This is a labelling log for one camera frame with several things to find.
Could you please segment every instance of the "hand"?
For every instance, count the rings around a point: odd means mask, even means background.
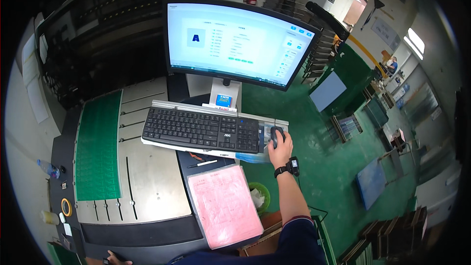
[[[283,142],[283,137],[281,133],[276,130],[276,149],[273,148],[273,141],[268,143],[268,155],[270,156],[270,162],[273,164],[275,169],[283,167],[289,162],[291,158],[291,152],[293,150],[293,141],[291,140],[291,135],[284,131],[285,142]]]
[[[110,250],[108,250],[108,254],[110,254],[110,256],[107,259],[113,265],[132,265],[132,261],[121,262],[120,260],[118,260],[116,255]]]

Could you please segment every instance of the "pink paper document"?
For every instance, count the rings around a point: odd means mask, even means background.
[[[188,185],[212,250],[263,233],[239,165],[189,176]]]

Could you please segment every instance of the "person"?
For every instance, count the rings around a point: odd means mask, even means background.
[[[389,72],[391,74],[394,74],[397,70],[397,58],[395,56],[391,57],[390,59],[392,61],[391,64],[386,64],[386,68],[388,68]]]
[[[293,150],[293,142],[288,132],[284,132],[283,142],[281,133],[277,130],[277,148],[273,141],[268,144],[268,155],[274,168],[283,167],[288,163]],[[167,264],[175,265],[249,265],[249,264],[326,264],[322,247],[317,243],[318,236],[311,219],[309,208],[301,190],[289,172],[283,172],[276,177],[280,199],[280,212],[283,228],[278,240],[278,248],[273,254],[239,257],[223,255],[214,251],[197,251],[184,256],[177,256]],[[132,262],[120,262],[111,252],[108,260],[114,265],[131,265]]]

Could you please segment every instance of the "water bottle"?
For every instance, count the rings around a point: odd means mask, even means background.
[[[56,167],[54,167],[50,162],[38,159],[38,166],[46,173],[50,175],[52,178],[59,178],[60,171]]]

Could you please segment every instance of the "monitor screen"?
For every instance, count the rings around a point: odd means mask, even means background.
[[[215,4],[168,3],[170,70],[286,90],[311,47],[315,28],[271,13],[277,16]]]

